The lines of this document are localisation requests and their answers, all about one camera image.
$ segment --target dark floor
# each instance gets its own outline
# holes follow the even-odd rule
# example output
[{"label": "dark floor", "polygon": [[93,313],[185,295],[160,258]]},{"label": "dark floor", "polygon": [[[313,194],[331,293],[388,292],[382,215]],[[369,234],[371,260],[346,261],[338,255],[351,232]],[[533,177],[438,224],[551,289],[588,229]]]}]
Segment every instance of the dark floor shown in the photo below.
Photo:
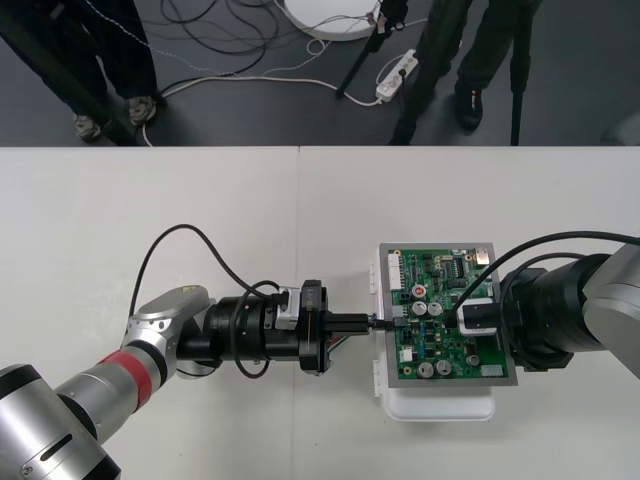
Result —
[{"label": "dark floor", "polygon": [[[136,3],[143,19],[161,20],[159,1]],[[209,3],[177,1],[185,16]],[[426,17],[430,4],[426,0],[410,0],[408,20]],[[486,0],[476,0],[471,7],[462,53],[473,41],[486,4]],[[280,11],[272,9],[280,20],[281,31],[294,30]],[[259,9],[245,9],[242,15],[265,31],[272,28],[269,17]],[[239,35],[255,35],[229,15],[224,2],[219,2],[207,18]],[[640,109],[638,18],[637,0],[543,3],[534,25],[533,64],[522,118],[523,145],[596,145],[607,127]],[[423,26],[394,34],[378,54],[369,57],[349,92],[363,101],[374,100],[377,72],[389,59],[414,47]],[[167,36],[184,36],[174,26],[147,25],[147,29]],[[207,24],[193,30],[199,35],[224,35]],[[249,73],[296,66],[309,58],[305,48],[308,37],[295,33],[288,37],[292,38],[299,41],[270,50]],[[219,72],[239,68],[252,58],[213,53],[190,40],[155,36],[149,39],[158,49]],[[364,40],[334,43],[305,67],[277,75],[315,78],[337,85],[363,43]],[[227,48],[234,44],[218,45]],[[0,145],[80,145],[73,134],[68,108],[2,43],[0,59],[5,72],[0,76],[4,92],[0,98]],[[175,59],[159,55],[155,59],[161,87],[202,75]],[[472,135],[460,132],[451,117],[449,95],[455,79],[454,69],[440,81],[413,144],[507,145],[511,112],[508,63],[503,64],[485,92],[485,118]],[[156,145],[383,145],[389,140],[398,115],[397,99],[383,106],[362,108],[347,100],[337,101],[331,91],[314,85],[207,82],[171,97],[169,108],[149,129],[149,137]],[[99,144],[110,143],[104,140]]]}]

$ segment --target white power strip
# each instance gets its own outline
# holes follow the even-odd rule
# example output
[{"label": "white power strip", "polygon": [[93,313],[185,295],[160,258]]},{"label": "white power strip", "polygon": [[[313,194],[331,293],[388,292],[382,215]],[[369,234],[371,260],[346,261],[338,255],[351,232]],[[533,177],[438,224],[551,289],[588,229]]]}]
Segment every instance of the white power strip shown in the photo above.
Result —
[{"label": "white power strip", "polygon": [[402,85],[400,70],[404,69],[407,72],[404,77],[407,79],[409,75],[411,75],[411,72],[418,66],[418,60],[413,56],[414,53],[416,53],[415,50],[409,50],[405,53],[389,74],[384,77],[382,83],[376,88],[376,97],[378,97],[378,99],[383,102],[388,102],[395,96]]}]

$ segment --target white table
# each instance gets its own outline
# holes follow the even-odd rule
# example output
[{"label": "white table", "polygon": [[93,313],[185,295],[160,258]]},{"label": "white table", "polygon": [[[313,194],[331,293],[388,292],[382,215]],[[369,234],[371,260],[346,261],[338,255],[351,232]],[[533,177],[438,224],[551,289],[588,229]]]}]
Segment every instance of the white table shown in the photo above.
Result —
[{"label": "white table", "polygon": [[[0,365],[33,363],[55,386],[116,348],[139,262],[174,223],[199,225],[250,281],[319,278],[334,311],[370,311],[384,241],[493,241],[499,255],[553,231],[640,235],[639,161],[639,149],[0,150]],[[446,214],[429,221],[433,209]],[[560,248],[615,250],[535,253]],[[141,301],[184,283],[238,293],[188,232],[160,247]],[[125,479],[637,478],[640,382],[608,353],[519,370],[492,421],[437,425],[384,415],[372,358],[355,338],[322,378],[278,364],[257,381],[231,365],[175,379],[106,448]]]}]

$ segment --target red band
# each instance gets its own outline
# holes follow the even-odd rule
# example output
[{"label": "red band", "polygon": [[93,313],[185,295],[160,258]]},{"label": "red band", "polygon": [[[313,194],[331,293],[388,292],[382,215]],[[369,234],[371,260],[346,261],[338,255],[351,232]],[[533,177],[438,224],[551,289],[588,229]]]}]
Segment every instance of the red band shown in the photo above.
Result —
[{"label": "red band", "polygon": [[136,381],[138,385],[138,405],[135,411],[138,411],[140,407],[149,401],[153,389],[151,375],[149,375],[149,372],[140,360],[133,355],[118,350],[99,362],[98,365],[100,363],[118,364],[129,372],[129,375]]}]

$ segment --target shoe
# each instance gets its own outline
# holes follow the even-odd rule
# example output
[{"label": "shoe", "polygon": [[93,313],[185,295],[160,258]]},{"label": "shoe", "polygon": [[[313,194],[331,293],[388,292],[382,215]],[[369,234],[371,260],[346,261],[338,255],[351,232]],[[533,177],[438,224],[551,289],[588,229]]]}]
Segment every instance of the shoe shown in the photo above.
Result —
[{"label": "shoe", "polygon": [[482,121],[482,90],[456,84],[456,120],[465,130],[475,130]]},{"label": "shoe", "polygon": [[102,133],[100,125],[86,115],[74,115],[73,124],[76,128],[76,136],[85,143],[95,142]]},{"label": "shoe", "polygon": [[140,127],[156,115],[156,101],[147,97],[133,97],[129,99],[129,120]]}]

